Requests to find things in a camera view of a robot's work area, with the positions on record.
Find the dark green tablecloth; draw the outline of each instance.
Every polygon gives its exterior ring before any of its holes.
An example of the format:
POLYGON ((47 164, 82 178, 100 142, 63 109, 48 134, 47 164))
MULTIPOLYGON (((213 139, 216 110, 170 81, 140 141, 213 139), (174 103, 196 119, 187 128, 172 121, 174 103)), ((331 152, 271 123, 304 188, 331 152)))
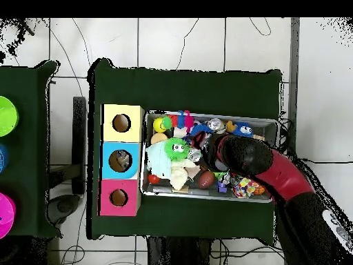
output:
POLYGON ((144 110, 278 119, 281 73, 113 68, 98 59, 88 72, 88 234, 258 237, 272 244, 274 204, 142 196, 136 217, 98 217, 101 104, 144 110))
POLYGON ((9 150, 8 167, 0 174, 0 192, 13 198, 17 213, 9 235, 57 236, 46 219, 48 134, 46 92, 57 68, 54 61, 36 68, 0 67, 0 95, 19 112, 17 127, 0 144, 9 150))

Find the orange toy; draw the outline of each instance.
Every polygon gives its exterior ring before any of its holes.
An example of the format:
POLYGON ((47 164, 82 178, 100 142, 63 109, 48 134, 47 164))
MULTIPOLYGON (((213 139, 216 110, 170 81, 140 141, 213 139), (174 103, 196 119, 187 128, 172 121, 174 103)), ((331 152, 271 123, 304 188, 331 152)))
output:
POLYGON ((254 195, 261 195, 261 194, 264 193, 264 192, 265 192, 264 187, 259 186, 259 187, 257 187, 257 188, 255 189, 255 191, 254 191, 252 194, 254 194, 254 195))

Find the green plush toy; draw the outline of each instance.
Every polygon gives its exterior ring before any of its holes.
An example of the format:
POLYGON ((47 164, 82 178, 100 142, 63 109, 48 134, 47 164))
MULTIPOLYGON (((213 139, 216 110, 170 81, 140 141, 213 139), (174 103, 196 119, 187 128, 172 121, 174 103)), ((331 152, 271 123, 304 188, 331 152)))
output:
POLYGON ((165 143, 164 150, 171 161, 181 161, 188 156, 189 145, 182 138, 169 138, 165 143))

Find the light blue cloth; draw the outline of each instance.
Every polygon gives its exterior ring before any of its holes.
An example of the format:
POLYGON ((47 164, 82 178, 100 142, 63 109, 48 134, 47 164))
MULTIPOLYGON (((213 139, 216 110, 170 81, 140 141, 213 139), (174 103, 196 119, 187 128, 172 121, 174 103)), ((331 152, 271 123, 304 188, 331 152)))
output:
POLYGON ((166 140, 152 144, 146 148, 148 156, 147 169, 158 178, 170 179, 172 175, 172 161, 164 151, 166 140))

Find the blue plush toy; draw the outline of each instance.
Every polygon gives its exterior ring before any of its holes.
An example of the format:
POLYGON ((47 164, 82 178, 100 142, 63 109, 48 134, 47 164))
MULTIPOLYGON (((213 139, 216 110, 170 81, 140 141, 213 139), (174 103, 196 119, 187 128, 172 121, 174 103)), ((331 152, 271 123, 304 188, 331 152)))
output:
POLYGON ((199 124, 195 125, 194 128, 191 130, 190 135, 195 136, 199 132, 206 132, 206 133, 213 133, 213 131, 208 127, 206 124, 199 124))
POLYGON ((248 123, 236 122, 236 128, 232 132, 234 135, 252 137, 253 131, 248 123))

